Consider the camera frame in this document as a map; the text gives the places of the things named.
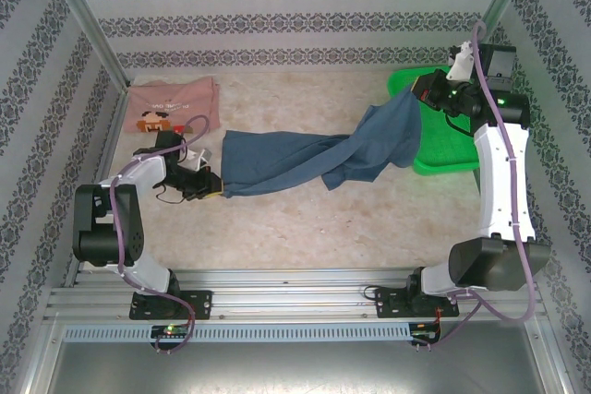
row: metal floor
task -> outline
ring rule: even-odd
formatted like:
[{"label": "metal floor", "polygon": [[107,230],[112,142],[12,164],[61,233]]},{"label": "metal floor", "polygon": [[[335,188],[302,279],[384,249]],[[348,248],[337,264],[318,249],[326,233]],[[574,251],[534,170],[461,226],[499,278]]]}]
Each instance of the metal floor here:
[{"label": "metal floor", "polygon": [[171,356],[143,343],[65,343],[54,394],[540,393],[524,328],[477,322],[432,352],[404,341],[190,343]]}]

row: black mounting plate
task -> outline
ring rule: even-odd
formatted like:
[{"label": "black mounting plate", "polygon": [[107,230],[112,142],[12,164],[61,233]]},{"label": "black mounting plate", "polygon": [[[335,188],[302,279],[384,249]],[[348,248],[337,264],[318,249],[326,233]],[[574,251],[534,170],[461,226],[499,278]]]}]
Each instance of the black mounting plate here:
[{"label": "black mounting plate", "polygon": [[[193,307],[196,320],[209,320],[212,296],[211,291],[181,291],[179,298]],[[180,303],[158,295],[133,293],[129,318],[131,320],[187,320],[188,310]]]},{"label": "black mounting plate", "polygon": [[452,304],[446,297],[422,293],[409,296],[406,288],[381,286],[374,293],[378,318],[435,317],[438,308],[442,317],[460,315],[457,304]]}]

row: green plastic tray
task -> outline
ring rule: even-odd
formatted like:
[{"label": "green plastic tray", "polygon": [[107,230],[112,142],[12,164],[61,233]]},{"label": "green plastic tray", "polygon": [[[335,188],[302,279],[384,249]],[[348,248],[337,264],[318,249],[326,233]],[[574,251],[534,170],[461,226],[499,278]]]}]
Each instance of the green plastic tray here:
[{"label": "green plastic tray", "polygon": [[[398,94],[405,87],[415,82],[416,78],[432,73],[437,68],[448,72],[448,66],[402,69],[388,79],[388,92]],[[451,129],[445,122],[445,113],[429,108],[420,103],[421,109],[421,147],[415,158],[413,168],[421,175],[470,171],[478,168],[478,153],[472,138]],[[463,128],[470,127],[470,120],[464,115],[451,119]]]}]

